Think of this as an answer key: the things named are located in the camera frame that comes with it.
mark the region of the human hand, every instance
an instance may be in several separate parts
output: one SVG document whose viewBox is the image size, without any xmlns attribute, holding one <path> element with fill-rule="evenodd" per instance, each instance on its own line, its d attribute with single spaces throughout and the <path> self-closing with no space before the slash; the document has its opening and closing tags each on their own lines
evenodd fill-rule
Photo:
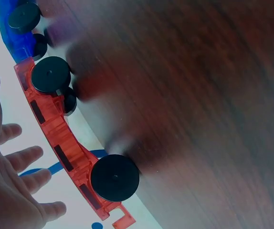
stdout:
<svg viewBox="0 0 274 229">
<path fill-rule="evenodd" d="M 0 106 L 0 145 L 21 134 L 19 125 L 1 123 Z M 17 175 L 42 155 L 39 146 L 7 156 L 0 153 L 0 229 L 41 229 L 48 221 L 65 214 L 64 203 L 40 204 L 31 196 L 51 179 L 48 169 L 22 177 Z"/>
</svg>

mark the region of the plastic connector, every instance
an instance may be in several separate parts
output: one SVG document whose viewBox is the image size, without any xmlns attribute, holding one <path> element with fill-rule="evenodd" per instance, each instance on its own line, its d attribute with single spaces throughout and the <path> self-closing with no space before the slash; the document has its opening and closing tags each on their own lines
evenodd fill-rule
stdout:
<svg viewBox="0 0 274 229">
<path fill-rule="evenodd" d="M 34 67 L 33 59 L 28 58 L 17 64 L 14 69 L 34 116 L 49 144 L 76 187 L 100 219 L 107 219 L 112 210 L 119 208 L 123 211 L 124 216 L 117 220 L 113 226 L 115 229 L 126 229 L 135 223 L 134 218 L 121 202 L 104 200 L 93 190 L 90 177 L 92 168 L 98 159 L 79 144 L 67 125 L 64 119 L 64 96 L 42 94 L 33 87 L 31 75 Z"/>
</svg>

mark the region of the brown wooden table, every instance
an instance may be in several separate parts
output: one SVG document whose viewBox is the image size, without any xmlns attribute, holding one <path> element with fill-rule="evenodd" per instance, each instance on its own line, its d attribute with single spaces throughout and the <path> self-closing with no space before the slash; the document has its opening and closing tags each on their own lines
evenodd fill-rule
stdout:
<svg viewBox="0 0 274 229">
<path fill-rule="evenodd" d="M 38 3 L 79 108 L 138 165 L 164 229 L 274 229 L 274 0 Z"/>
</svg>

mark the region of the dark rectangular slot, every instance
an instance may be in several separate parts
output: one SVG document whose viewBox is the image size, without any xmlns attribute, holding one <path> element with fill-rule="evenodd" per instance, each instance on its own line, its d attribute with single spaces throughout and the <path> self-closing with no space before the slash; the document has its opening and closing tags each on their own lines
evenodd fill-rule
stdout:
<svg viewBox="0 0 274 229">
<path fill-rule="evenodd" d="M 64 166 L 68 170 L 68 172 L 73 170 L 74 167 L 69 162 L 68 158 L 64 154 L 64 152 L 63 152 L 62 148 L 60 147 L 60 145 L 57 145 L 56 147 L 54 147 L 54 149 L 55 149 L 57 155 L 59 156 L 60 160 L 62 161 L 62 163 L 64 164 Z"/>
<path fill-rule="evenodd" d="M 96 200 L 96 198 L 93 196 L 93 194 L 90 192 L 85 184 L 82 184 L 80 186 L 80 189 L 85 194 L 86 198 L 89 199 L 90 203 L 94 206 L 96 210 L 101 208 L 101 204 Z"/>
<path fill-rule="evenodd" d="M 32 107 L 32 110 L 34 111 L 35 116 L 37 117 L 37 120 L 40 122 L 40 124 L 43 124 L 44 122 L 46 122 L 46 120 L 43 117 L 42 112 L 41 112 L 40 108 L 38 107 L 36 101 L 32 100 L 30 102 L 30 105 Z"/>
</svg>

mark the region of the transparent blue plastic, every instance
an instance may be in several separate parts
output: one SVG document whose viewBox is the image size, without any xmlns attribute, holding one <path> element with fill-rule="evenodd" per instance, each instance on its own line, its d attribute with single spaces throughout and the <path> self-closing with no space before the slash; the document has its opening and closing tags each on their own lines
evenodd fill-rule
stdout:
<svg viewBox="0 0 274 229">
<path fill-rule="evenodd" d="M 35 39 L 32 32 L 15 34 L 8 26 L 8 18 L 11 12 L 19 5 L 20 0 L 0 0 L 0 33 L 2 40 L 16 63 L 33 56 Z"/>
</svg>

